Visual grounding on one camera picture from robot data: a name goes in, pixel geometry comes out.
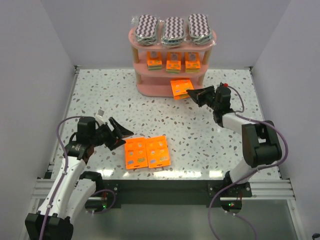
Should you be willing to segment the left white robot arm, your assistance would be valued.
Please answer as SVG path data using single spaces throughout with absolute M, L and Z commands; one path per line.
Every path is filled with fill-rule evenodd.
M 112 194 L 113 201 L 116 200 L 116 193 L 105 188 L 101 174 L 86 171 L 85 167 L 96 147 L 104 145 L 113 151 L 134 133 L 113 117 L 109 118 L 113 129 L 99 115 L 77 116 L 77 119 L 77 131 L 67 145 L 58 140 L 63 159 L 49 193 L 38 210 L 25 219 L 31 240 L 70 240 L 75 218 L 91 196 L 107 192 Z

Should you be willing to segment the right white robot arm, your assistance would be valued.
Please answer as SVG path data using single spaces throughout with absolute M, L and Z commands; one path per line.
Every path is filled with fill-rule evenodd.
M 239 97 L 242 109 L 231 108 L 231 92 L 240 93 L 232 86 L 221 83 L 217 88 L 209 86 L 189 89 L 187 94 L 199 106 L 206 105 L 212 110 L 214 122 L 222 128 L 232 130 L 242 138 L 242 159 L 223 179 L 225 186 L 244 184 L 260 169 L 271 166 L 282 159 L 282 148 L 272 121 L 260 121 L 240 115 L 245 110 L 244 101 Z

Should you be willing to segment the orange sponge box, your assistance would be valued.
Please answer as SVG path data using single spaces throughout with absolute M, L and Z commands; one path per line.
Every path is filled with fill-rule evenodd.
M 186 73 L 198 73 L 200 71 L 201 63 L 198 52 L 186 52 L 184 58 Z
M 147 52 L 147 69 L 149 71 L 161 70 L 162 69 L 162 55 L 158 51 Z
M 166 56 L 166 72 L 179 74 L 181 72 L 181 58 L 180 52 L 168 52 Z

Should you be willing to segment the striped sponge pack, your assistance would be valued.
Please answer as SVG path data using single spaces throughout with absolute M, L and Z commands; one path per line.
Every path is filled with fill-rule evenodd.
M 189 37 L 193 44 L 204 46 L 216 44 L 208 17 L 205 14 L 194 13 L 187 17 Z
M 159 44 L 158 27 L 160 20 L 151 14 L 133 16 L 133 40 L 140 46 L 157 46 Z
M 185 26 L 185 20 L 182 17 L 168 17 L 164 21 L 161 44 L 167 48 L 179 47 L 186 37 Z

